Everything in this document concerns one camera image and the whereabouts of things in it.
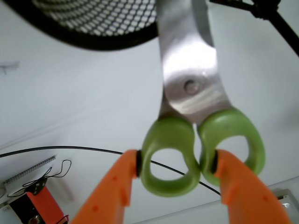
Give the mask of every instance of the orange plastic arm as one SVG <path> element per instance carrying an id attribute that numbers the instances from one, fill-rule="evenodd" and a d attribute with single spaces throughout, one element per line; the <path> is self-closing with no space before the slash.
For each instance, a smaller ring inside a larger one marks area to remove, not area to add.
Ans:
<path id="1" fill-rule="evenodd" d="M 230 224 L 291 224 L 278 199 L 237 157 L 218 150 L 215 176 L 221 201 L 228 206 Z"/>
<path id="2" fill-rule="evenodd" d="M 136 178 L 137 150 L 126 151 L 81 207 L 72 224 L 122 224 Z"/>

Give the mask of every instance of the orange object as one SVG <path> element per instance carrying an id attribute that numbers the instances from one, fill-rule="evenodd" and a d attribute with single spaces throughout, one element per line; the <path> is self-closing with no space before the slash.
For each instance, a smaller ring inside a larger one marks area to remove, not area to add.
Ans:
<path id="1" fill-rule="evenodd" d="M 64 217 L 64 213 L 47 187 L 44 187 L 37 195 L 27 192 L 27 196 L 46 224 L 57 224 Z"/>
<path id="2" fill-rule="evenodd" d="M 291 224 L 272 192 L 237 157 L 218 150 L 215 176 L 221 201 L 228 206 L 230 224 Z"/>
<path id="3" fill-rule="evenodd" d="M 136 178 L 137 150 L 126 151 L 89 196 L 72 224 L 122 224 Z"/>

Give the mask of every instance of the metal blade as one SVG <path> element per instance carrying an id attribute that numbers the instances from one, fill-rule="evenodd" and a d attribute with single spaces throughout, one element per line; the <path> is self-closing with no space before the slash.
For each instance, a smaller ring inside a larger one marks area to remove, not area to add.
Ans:
<path id="1" fill-rule="evenodd" d="M 157 23 L 164 77 L 160 117 L 181 116 L 199 125 L 211 113 L 231 108 L 205 0 L 157 0 Z"/>

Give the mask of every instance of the black mesh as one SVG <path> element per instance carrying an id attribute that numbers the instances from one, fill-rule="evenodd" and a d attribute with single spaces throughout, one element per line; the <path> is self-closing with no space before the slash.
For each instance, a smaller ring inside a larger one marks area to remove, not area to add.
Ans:
<path id="1" fill-rule="evenodd" d="M 157 37 L 155 0 L 4 0 L 46 34 L 93 50 L 125 49 Z"/>
<path id="2" fill-rule="evenodd" d="M 77 32 L 118 36 L 155 22 L 155 0 L 32 0 L 45 15 Z"/>

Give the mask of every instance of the black tripod leg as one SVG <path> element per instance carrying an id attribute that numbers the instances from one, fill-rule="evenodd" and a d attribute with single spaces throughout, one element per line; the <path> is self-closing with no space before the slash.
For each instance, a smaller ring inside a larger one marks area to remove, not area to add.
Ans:
<path id="1" fill-rule="evenodd" d="M 268 20 L 277 29 L 277 31 L 283 36 L 285 41 L 288 42 L 290 47 L 299 56 L 299 37 L 292 30 L 292 28 L 287 24 L 287 22 L 281 17 L 281 15 L 276 11 L 269 15 Z"/>

